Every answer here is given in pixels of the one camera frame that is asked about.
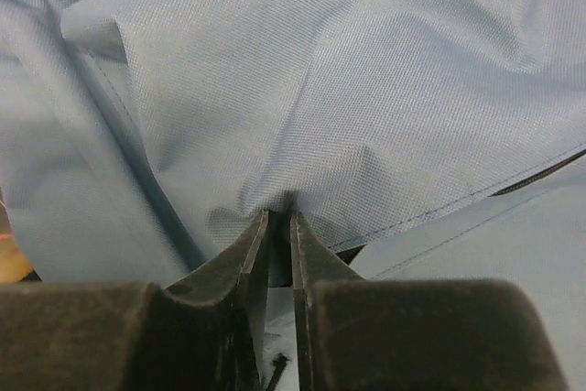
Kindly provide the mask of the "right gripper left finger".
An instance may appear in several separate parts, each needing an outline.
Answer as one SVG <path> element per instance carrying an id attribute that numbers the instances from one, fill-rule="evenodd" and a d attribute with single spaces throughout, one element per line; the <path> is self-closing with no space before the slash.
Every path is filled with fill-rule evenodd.
<path id="1" fill-rule="evenodd" d="M 1 289 L 4 390 L 257 390 L 270 215 L 173 285 Z"/>

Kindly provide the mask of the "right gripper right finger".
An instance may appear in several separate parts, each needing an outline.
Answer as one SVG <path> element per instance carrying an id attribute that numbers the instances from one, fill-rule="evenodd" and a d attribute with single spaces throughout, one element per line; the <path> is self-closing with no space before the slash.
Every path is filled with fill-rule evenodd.
<path id="1" fill-rule="evenodd" d="M 369 281 L 290 217 L 303 390 L 564 390 L 525 293 L 498 279 Z"/>

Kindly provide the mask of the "blue student backpack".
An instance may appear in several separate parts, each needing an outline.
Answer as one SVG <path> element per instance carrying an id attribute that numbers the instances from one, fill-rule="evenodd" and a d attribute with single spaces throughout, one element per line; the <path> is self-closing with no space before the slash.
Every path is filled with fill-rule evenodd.
<path id="1" fill-rule="evenodd" d="M 1 189 L 53 282 L 295 204 L 363 276 L 515 282 L 585 387 L 585 0 L 1 0 Z"/>

